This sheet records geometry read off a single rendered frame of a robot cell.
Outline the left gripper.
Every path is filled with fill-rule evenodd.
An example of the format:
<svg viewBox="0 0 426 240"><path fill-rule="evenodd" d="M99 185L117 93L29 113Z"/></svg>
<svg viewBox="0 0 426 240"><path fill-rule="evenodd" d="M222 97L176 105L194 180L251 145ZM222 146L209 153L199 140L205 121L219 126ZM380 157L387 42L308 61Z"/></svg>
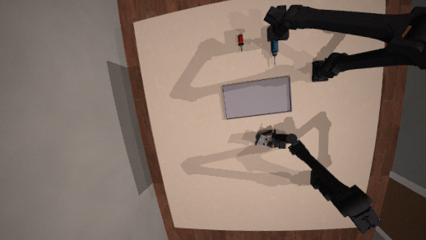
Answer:
<svg viewBox="0 0 426 240"><path fill-rule="evenodd" d="M263 132L263 133L260 133L260 134L265 135L265 136L271 136L271 141L268 141L269 145L268 144L266 144L266 145L270 148L273 148L273 145L274 145L274 148L276 148L275 144L274 144L274 142L276 140L276 130L274 130L273 135L272 135L272 130L269 130L267 132Z"/></svg>

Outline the grey metal bracket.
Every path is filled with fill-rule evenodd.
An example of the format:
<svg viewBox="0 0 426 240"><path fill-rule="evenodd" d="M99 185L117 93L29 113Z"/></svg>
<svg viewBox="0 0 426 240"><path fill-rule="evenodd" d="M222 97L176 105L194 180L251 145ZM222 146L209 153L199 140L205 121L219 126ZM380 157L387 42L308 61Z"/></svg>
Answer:
<svg viewBox="0 0 426 240"><path fill-rule="evenodd" d="M267 139L267 141L266 141L266 139ZM257 146L257 145L260 145L260 146L263 146L263 147L266 147L266 144L267 144L267 142L269 141L269 139L270 139L270 137L268 137L268 136L264 136L264 135L262 135L262 134L259 134L259 136L258 136L258 138L257 138L257 140L256 140L256 142L255 142L255 145ZM259 143L260 142L260 143ZM259 143L259 144L258 144ZM265 144L265 145L263 145L263 144Z"/></svg>

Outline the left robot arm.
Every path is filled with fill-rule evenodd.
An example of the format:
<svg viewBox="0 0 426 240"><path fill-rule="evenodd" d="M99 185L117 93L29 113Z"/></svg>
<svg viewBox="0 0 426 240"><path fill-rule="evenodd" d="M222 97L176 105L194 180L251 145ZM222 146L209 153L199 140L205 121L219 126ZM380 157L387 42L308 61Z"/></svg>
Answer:
<svg viewBox="0 0 426 240"><path fill-rule="evenodd" d="M289 146L290 153L309 165L315 173L313 174L313 188L320 190L321 194L328 201L331 201L344 217L349 216L361 233L365 233L371 227L375 228L382 224L382 221L370 205L373 203L371 198L356 185L347 187L340 182L309 153L308 149L305 148L301 140L298 140L295 134L276 134L276 139L275 147L279 149L286 149L286 144L291 144Z"/></svg>

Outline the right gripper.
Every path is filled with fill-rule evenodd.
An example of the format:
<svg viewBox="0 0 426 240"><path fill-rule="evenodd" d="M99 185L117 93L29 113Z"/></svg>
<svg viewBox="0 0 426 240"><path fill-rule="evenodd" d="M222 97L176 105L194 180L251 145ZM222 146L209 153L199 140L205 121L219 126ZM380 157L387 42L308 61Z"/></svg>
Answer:
<svg viewBox="0 0 426 240"><path fill-rule="evenodd" d="M268 34L269 31L269 34ZM287 40L289 38L289 31L287 31L285 34L281 34L277 31L277 27L274 32L272 32L272 26L267 28L267 42L271 42L269 39L277 40Z"/></svg>

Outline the blue electric screwdriver barrel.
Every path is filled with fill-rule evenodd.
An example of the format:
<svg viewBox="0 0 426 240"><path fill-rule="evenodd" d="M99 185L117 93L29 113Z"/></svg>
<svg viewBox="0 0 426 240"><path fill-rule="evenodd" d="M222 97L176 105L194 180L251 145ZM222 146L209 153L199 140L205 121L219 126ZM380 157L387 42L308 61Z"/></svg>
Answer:
<svg viewBox="0 0 426 240"><path fill-rule="evenodd" d="M274 58L275 58L275 65L276 65L276 55L277 55L277 52L279 51L279 49L278 49L278 40L277 41L274 41L273 39L271 40L271 52L272 52L272 55L274 56Z"/></svg>

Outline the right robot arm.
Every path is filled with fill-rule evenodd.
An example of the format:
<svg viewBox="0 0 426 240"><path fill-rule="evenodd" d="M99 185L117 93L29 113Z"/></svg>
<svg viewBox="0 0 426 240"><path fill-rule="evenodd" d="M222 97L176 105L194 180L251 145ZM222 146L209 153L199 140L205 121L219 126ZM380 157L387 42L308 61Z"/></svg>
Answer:
<svg viewBox="0 0 426 240"><path fill-rule="evenodd" d="M340 72L371 67L411 65L426 70L426 7L390 15L322 10L303 5L291 5L286 11L286 5L282 5L271 7L264 21L272 25L272 32L277 27L281 34L288 29L317 29L387 43L385 48L352 55L331 53L325 60L313 62L313 81L328 81ZM402 36L409 25L412 27L405 37Z"/></svg>

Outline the red hand screwdriver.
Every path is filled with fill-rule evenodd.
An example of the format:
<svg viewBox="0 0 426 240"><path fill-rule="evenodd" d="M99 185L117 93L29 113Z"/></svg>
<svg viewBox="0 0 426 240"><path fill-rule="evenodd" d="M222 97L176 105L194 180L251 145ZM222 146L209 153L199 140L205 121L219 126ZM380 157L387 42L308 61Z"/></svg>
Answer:
<svg viewBox="0 0 426 240"><path fill-rule="evenodd" d="M243 35L238 35L238 46L242 48L243 45Z"/></svg>

